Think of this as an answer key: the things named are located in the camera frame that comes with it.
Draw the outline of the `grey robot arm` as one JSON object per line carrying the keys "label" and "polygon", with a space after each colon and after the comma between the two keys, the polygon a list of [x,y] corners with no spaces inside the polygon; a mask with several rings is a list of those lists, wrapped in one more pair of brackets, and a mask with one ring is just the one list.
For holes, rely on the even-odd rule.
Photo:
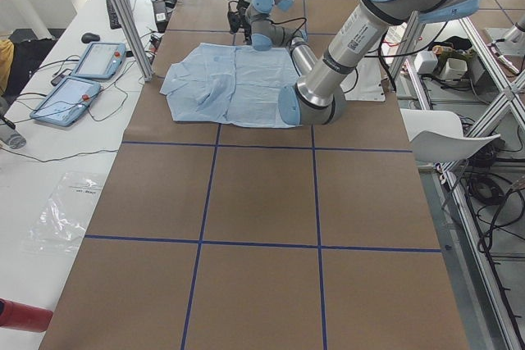
{"label": "grey robot arm", "polygon": [[475,13],[480,1],[359,0],[313,68],[280,91],[281,119],[293,126],[337,120],[346,104],[341,83],[391,26],[401,25],[413,13],[423,24],[457,20]]}
{"label": "grey robot arm", "polygon": [[288,11],[294,0],[227,0],[235,4],[229,8],[227,20],[230,33],[239,30],[244,32],[245,42],[258,51],[271,48],[283,48],[291,44],[295,38],[303,38],[301,28],[287,28],[282,23],[276,23],[271,18],[273,8]]}

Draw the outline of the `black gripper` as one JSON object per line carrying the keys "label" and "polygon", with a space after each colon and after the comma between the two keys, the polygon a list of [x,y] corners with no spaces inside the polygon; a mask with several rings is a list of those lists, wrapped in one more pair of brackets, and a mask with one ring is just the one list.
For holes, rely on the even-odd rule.
{"label": "black gripper", "polygon": [[236,34],[242,30],[244,34],[249,33],[249,23],[246,20],[245,13],[249,3],[245,0],[227,0],[228,12],[226,14],[230,26],[230,33]]}

